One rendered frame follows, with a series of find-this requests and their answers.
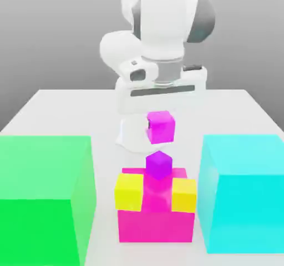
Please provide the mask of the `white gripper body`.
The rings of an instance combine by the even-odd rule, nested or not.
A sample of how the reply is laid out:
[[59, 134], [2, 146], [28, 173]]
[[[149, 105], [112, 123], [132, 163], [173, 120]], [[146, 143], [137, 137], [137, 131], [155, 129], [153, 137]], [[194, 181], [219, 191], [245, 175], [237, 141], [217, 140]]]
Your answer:
[[206, 81], [205, 68], [187, 68], [181, 72], [180, 79], [165, 86], [151, 81], [126, 82], [120, 77], [115, 86], [118, 111], [140, 114], [177, 108], [191, 96], [204, 93]]

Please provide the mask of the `small magenta cube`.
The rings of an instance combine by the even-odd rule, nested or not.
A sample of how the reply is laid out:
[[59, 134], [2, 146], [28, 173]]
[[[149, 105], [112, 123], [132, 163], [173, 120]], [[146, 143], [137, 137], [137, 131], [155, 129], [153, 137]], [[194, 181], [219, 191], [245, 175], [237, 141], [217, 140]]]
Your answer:
[[155, 111], [147, 114], [146, 130], [151, 144], [171, 143], [175, 135], [175, 119], [169, 111]]

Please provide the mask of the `small purple cube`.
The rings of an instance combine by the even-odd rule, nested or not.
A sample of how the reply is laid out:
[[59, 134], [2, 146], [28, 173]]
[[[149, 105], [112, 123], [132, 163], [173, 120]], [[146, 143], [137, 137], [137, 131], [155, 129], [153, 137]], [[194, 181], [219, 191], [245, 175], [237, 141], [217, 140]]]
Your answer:
[[173, 159], [162, 151], [157, 151], [146, 157], [147, 175], [157, 180], [162, 180], [169, 176], [173, 170]]

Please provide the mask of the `small golden yellow cube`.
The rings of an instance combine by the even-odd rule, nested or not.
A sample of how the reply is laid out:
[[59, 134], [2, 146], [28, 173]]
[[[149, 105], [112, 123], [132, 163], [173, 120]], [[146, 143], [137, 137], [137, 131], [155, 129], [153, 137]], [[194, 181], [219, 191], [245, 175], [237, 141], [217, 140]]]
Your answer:
[[171, 210], [173, 212], [195, 213], [197, 184], [194, 179], [174, 178]]

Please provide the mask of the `small lemon yellow cube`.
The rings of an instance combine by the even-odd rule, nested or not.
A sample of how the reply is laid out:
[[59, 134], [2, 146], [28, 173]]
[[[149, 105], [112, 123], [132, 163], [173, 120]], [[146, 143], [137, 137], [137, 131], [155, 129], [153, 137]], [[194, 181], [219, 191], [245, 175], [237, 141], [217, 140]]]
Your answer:
[[115, 209], [141, 211], [143, 191], [142, 174], [120, 173], [114, 189]]

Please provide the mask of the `large cyan box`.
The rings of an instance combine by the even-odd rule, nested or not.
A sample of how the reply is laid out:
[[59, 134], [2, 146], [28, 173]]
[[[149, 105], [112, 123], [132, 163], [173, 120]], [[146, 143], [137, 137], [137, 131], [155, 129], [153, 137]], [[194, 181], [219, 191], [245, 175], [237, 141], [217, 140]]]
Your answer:
[[284, 254], [284, 141], [204, 136], [197, 212], [210, 254]]

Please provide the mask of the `large pink box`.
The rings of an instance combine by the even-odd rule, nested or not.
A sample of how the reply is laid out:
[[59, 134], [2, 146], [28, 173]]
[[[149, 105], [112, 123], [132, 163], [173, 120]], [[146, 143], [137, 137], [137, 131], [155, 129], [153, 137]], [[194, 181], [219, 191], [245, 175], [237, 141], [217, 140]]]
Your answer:
[[145, 168], [124, 168], [121, 173], [142, 174], [144, 191], [141, 211], [117, 210], [120, 242], [191, 242], [195, 213], [171, 210], [174, 178], [187, 178], [184, 168], [157, 180]]

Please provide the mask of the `large green box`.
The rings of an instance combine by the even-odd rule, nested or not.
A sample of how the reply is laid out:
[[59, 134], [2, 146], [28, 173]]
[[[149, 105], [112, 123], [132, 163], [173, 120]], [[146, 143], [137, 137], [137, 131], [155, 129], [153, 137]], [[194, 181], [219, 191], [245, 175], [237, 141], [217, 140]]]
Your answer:
[[84, 266], [96, 208], [88, 136], [0, 136], [0, 266]]

